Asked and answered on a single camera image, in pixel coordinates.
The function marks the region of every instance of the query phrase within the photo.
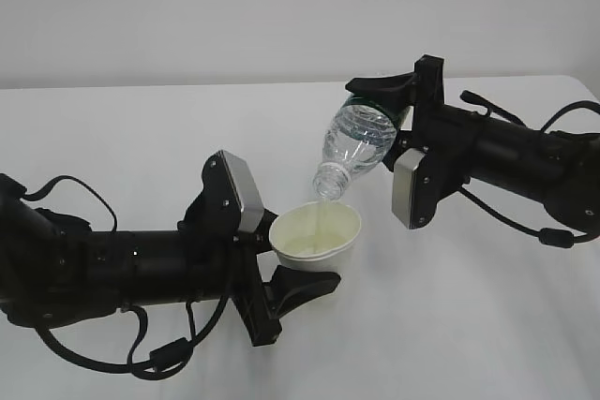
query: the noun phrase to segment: bottle neck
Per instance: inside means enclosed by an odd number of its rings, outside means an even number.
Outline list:
[[[325,200],[338,200],[350,185],[351,176],[338,163],[321,163],[312,181],[315,192]]]

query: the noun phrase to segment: water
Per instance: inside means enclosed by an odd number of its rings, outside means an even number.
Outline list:
[[[316,205],[317,214],[315,214],[314,234],[292,239],[285,246],[285,253],[298,257],[307,257],[310,255],[318,255],[332,248],[346,244],[347,240],[343,236],[340,236],[334,231],[327,230],[325,227],[327,203],[326,200],[322,200]]]
[[[295,257],[308,257],[326,252],[332,248],[346,244],[347,240],[333,231],[326,231],[312,236],[301,236],[289,241],[284,253]]]
[[[382,112],[366,105],[342,107],[325,133],[322,164],[313,186],[322,199],[339,199],[351,180],[369,172],[394,144],[398,131]]]

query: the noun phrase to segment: white wall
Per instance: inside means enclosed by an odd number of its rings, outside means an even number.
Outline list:
[[[0,0],[0,87],[344,80],[428,52],[600,94],[599,25],[598,0]]]

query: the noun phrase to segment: bottle label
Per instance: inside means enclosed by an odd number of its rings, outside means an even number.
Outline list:
[[[389,109],[385,108],[383,105],[377,103],[376,101],[370,100],[366,97],[357,96],[356,94],[351,94],[350,97],[348,97],[348,100],[346,100],[346,102],[342,105],[342,108],[349,107],[351,105],[364,105],[366,107],[372,108],[373,110],[382,112],[389,118],[390,121],[392,121],[392,124],[394,124],[394,127],[398,130],[400,130],[400,128],[402,127],[402,124],[404,123],[404,120],[406,119],[406,116],[409,113],[409,108],[405,108],[400,112],[390,111]]]

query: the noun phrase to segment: cup rim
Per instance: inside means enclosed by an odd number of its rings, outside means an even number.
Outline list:
[[[348,250],[349,248],[352,247],[352,244],[354,243],[354,241],[356,241],[356,238],[358,237],[358,235],[360,234],[361,229],[363,228],[363,218],[361,217],[360,214],[358,214],[358,211],[356,211],[356,209],[354,207],[352,207],[351,205],[348,205],[346,203],[342,203],[339,200],[334,200],[333,203],[340,204],[340,205],[342,205],[342,206],[350,209],[355,214],[355,216],[358,218],[358,228],[356,230],[356,233],[346,243],[344,243],[342,245],[338,245],[337,247],[334,247],[334,248],[330,248],[329,250],[327,250],[325,252],[318,253],[316,255],[309,255],[309,256],[306,256],[306,257],[298,257],[298,256],[295,256],[295,255],[290,255],[288,253],[285,253],[285,252],[279,250],[278,248],[276,248],[273,245],[273,241],[271,240],[271,234],[273,232],[273,227],[276,225],[276,223],[278,222],[278,220],[281,217],[283,217],[284,215],[286,215],[288,213],[291,213],[292,211],[299,210],[300,208],[304,208],[305,206],[309,206],[309,205],[314,205],[316,203],[319,203],[319,201],[318,200],[308,201],[307,203],[303,203],[300,206],[296,206],[295,208],[292,208],[291,210],[286,211],[283,215],[278,215],[277,216],[277,218],[273,221],[273,223],[271,224],[271,227],[269,229],[269,244],[271,245],[271,248],[273,249],[273,251],[275,253],[277,253],[278,255],[281,255],[284,258],[292,259],[292,260],[295,260],[295,261],[320,261],[320,260],[323,260],[323,259],[328,259],[330,257],[333,257],[334,255],[336,255],[336,254],[338,254],[340,252],[343,252],[344,250]]]

